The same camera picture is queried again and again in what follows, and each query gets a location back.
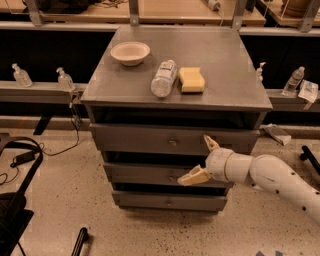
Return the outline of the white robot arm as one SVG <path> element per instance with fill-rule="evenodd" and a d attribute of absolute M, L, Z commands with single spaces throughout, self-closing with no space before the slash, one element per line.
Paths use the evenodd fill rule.
<path fill-rule="evenodd" d="M 203 138 L 209 150 L 205 166 L 197 165 L 179 177 L 177 182 L 180 185 L 191 186 L 209 180 L 242 184 L 289 201 L 320 224 L 319 191 L 283 160 L 272 155 L 252 157 L 236 153 L 221 147 L 209 135 Z"/>

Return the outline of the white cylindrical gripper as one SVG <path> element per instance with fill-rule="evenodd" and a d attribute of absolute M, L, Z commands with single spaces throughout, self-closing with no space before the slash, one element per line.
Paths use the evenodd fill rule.
<path fill-rule="evenodd" d="M 206 161 L 206 169 L 200 165 L 192 168 L 187 174 L 177 179 L 182 186 L 191 186 L 208 182 L 211 177 L 222 182 L 250 184 L 249 174 L 252 156 L 235 153 L 230 149 L 219 148 L 219 144 L 209 135 L 203 136 L 211 152 Z"/>

